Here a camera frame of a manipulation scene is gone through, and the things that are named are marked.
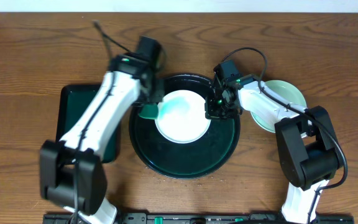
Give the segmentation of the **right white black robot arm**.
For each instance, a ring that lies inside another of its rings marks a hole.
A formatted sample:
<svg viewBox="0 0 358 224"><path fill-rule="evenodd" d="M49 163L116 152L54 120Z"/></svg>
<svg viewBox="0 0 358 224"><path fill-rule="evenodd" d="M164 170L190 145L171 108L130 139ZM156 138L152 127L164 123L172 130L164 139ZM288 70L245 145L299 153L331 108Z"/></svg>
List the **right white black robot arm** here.
<svg viewBox="0 0 358 224"><path fill-rule="evenodd" d="M208 119L229 119L241 110L274 126L281 169L289 181L281 213L292 223L311 223L321 192L336 171L347 167L328 112L296 105L253 78L215 80L205 103Z"/></svg>

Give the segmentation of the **white plate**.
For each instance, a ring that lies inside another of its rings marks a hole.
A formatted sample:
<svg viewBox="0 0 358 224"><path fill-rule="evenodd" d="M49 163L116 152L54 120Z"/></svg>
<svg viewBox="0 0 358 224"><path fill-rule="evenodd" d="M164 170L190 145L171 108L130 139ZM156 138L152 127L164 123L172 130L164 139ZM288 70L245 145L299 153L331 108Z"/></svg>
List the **white plate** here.
<svg viewBox="0 0 358 224"><path fill-rule="evenodd" d="M204 104L205 99L190 90L165 95L158 104L157 130L165 139L178 144L199 140L211 124L205 116Z"/></svg>

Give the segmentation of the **mint green plate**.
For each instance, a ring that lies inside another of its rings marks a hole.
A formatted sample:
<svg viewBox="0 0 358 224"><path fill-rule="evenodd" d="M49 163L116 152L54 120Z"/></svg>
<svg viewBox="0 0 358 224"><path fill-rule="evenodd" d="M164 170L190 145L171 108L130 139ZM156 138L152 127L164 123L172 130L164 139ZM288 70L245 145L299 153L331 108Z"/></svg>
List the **mint green plate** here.
<svg viewBox="0 0 358 224"><path fill-rule="evenodd" d="M291 83L282 81L282 80L270 80L265 82L265 84L275 93L279 94L284 99L291 101L292 103L302 105L307 107L305 97L301 93L297 87L292 85ZM275 133L275 128L272 125L269 125L264 120L262 120L259 116L255 113L251 113L252 118L254 121L264 130Z"/></svg>

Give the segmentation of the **green yellow scrub sponge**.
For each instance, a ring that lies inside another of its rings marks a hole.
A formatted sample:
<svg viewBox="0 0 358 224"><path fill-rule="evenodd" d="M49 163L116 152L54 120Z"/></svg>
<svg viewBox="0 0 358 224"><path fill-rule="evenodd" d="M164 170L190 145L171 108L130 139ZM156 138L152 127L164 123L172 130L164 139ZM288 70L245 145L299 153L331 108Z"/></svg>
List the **green yellow scrub sponge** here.
<svg viewBox="0 0 358 224"><path fill-rule="evenodd" d="M144 104L139 110L138 116L143 119L157 119L158 118L158 104Z"/></svg>

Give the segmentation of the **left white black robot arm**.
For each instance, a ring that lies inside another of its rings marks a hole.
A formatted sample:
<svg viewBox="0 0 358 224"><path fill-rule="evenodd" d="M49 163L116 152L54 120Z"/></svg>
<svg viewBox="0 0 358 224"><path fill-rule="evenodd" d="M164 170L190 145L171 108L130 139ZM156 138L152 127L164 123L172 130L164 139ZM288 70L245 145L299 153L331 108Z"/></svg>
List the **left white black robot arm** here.
<svg viewBox="0 0 358 224"><path fill-rule="evenodd" d="M133 103L161 101L163 82L155 77L160 69L158 56L118 55L75 125L59 141L42 144L40 194L72 212L67 223L114 223L117 209L105 197L104 154Z"/></svg>

